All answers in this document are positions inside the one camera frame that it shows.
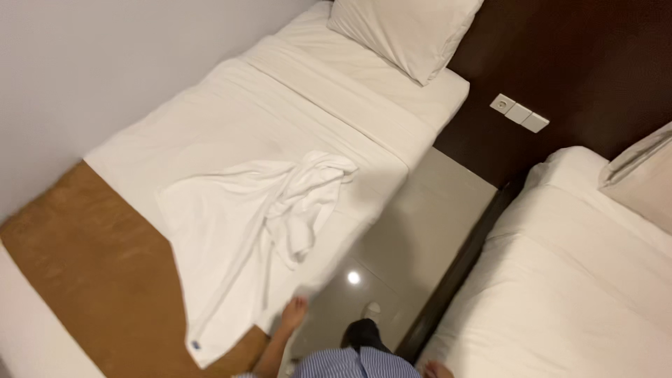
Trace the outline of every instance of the pillowcase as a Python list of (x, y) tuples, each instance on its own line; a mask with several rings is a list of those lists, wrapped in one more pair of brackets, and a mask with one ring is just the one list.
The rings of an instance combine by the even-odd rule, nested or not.
[(483, 0), (336, 0), (327, 27), (427, 85), (452, 58)]
[(604, 167), (599, 189), (672, 235), (672, 122)]

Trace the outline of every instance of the bed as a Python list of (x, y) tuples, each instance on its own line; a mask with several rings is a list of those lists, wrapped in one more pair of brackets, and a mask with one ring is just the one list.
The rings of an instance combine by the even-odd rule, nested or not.
[(666, 377), (672, 236), (597, 189), (584, 147), (534, 167), (429, 339), (456, 377)]
[[(2, 226), (0, 356), (13, 377), (236, 373), (263, 350), (262, 331), (271, 330), (285, 301), (328, 281), (469, 88), (447, 69), (421, 87), (328, 30), (331, 6), (317, 3), (219, 64), (94, 149)], [(348, 157), (357, 178), (341, 189), (298, 269), (271, 261), (271, 295), (258, 328), (199, 370), (184, 344), (189, 319), (157, 188), (254, 159), (298, 161), (312, 150)], [(205, 366), (220, 356), (199, 349), (190, 353)]]

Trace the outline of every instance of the leg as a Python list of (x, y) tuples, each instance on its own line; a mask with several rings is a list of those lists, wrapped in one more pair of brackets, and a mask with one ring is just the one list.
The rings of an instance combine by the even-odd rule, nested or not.
[(357, 352), (363, 346), (370, 346), (383, 352), (392, 353), (383, 345), (378, 326), (371, 319), (357, 320), (347, 327), (343, 334), (341, 348), (347, 348), (348, 346), (351, 346)]

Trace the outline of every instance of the person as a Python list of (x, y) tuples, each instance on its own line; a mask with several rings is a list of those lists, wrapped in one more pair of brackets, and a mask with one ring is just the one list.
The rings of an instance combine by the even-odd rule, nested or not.
[[(280, 327), (271, 338), (251, 373), (239, 377), (276, 378), (287, 341), (303, 322), (308, 301), (295, 297), (282, 312)], [(295, 368), (293, 378), (420, 378), (406, 360), (395, 356), (380, 339), (376, 325), (380, 306), (372, 302), (361, 320), (350, 324), (340, 349), (321, 350), (308, 355)], [(425, 365), (425, 378), (454, 378), (450, 370), (436, 361)]]

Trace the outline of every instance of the dark wooden headboard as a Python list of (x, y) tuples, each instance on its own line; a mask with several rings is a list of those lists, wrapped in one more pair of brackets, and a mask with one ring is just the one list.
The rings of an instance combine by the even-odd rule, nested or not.
[[(448, 68), (471, 90), (435, 147), (490, 183), (561, 147), (612, 159), (672, 120), (672, 1), (485, 0)], [(506, 119), (498, 93), (550, 124)]]

